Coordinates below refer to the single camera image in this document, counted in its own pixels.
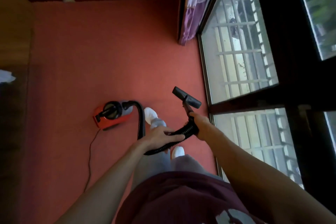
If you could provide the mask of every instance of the hand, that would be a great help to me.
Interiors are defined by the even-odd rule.
[[[209,119],[195,112],[191,112],[189,115],[194,117],[194,122],[199,129],[197,138],[204,141],[208,134],[208,128],[212,126]]]
[[[159,126],[150,131],[150,133],[140,140],[145,147],[145,151],[155,150],[170,142],[179,142],[184,139],[184,135],[168,136],[167,133],[174,132],[174,129]]]

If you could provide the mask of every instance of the white shoe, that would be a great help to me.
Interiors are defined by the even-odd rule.
[[[152,124],[152,120],[158,117],[156,112],[150,107],[146,107],[144,112],[145,112],[145,120],[149,125]]]
[[[171,153],[171,159],[177,158],[179,156],[184,156],[184,149],[181,146],[176,146]]]

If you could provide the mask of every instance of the pants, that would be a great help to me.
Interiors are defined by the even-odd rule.
[[[158,126],[165,126],[166,123],[156,118],[152,121],[150,129],[156,128]],[[207,172],[193,157],[190,155],[184,155],[170,160],[170,150],[167,153],[159,152],[154,155],[145,156],[143,155],[135,167],[133,182],[132,182],[132,190],[138,186],[143,181],[148,178],[169,171],[188,171],[195,172],[204,175],[208,175],[214,177],[219,180],[223,180],[217,175],[213,175]]]

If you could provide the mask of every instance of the red vacuum cleaner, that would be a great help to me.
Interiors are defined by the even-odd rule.
[[[194,117],[189,114],[193,112],[192,107],[199,108],[201,102],[191,95],[187,94],[183,90],[175,87],[173,89],[173,94],[182,100],[182,105],[188,116],[188,123],[180,128],[179,130],[170,133],[169,135],[179,135],[183,134],[185,136],[184,140],[198,133],[198,127],[194,122]],[[137,101],[110,101],[105,105],[98,107],[93,114],[93,119],[98,126],[98,128],[106,131],[115,127],[116,125],[127,121],[130,118],[131,112],[133,111],[133,106],[136,106],[139,112],[139,128],[138,128],[138,140],[145,136],[145,114],[144,108]],[[169,149],[170,147],[178,144],[180,142],[171,142],[159,149],[150,150],[145,153],[145,155],[153,155]]]

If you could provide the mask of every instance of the red floor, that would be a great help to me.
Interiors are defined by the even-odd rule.
[[[110,100],[134,99],[157,111],[171,128],[187,121],[178,86],[206,98],[196,40],[176,43],[174,0],[36,3],[29,74],[27,140],[21,223],[53,223],[82,193],[89,144],[97,132],[92,112]],[[91,185],[137,138],[138,116],[92,146]],[[216,173],[209,147],[196,137],[187,154]]]

